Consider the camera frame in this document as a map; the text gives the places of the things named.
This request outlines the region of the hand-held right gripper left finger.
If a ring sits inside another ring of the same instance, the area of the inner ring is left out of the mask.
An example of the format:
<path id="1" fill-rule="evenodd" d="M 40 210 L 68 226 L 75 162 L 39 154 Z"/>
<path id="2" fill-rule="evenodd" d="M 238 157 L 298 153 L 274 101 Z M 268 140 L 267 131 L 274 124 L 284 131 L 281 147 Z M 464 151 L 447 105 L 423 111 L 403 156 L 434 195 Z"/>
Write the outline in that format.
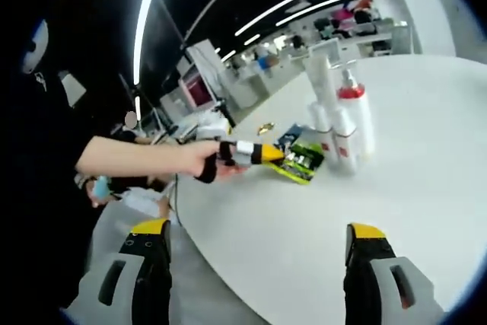
<path id="1" fill-rule="evenodd" d="M 75 324 L 168 324 L 170 221 L 144 221 L 93 262 L 74 300 Z"/>

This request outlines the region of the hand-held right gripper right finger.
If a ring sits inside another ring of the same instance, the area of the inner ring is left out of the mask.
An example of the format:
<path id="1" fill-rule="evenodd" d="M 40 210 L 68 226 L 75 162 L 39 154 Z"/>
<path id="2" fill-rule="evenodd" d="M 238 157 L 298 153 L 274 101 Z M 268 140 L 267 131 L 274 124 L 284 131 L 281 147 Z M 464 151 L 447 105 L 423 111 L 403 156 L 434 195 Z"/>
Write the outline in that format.
<path id="1" fill-rule="evenodd" d="M 438 324 L 444 316 L 432 282 L 374 226 L 347 225 L 343 290 L 347 324 Z"/>

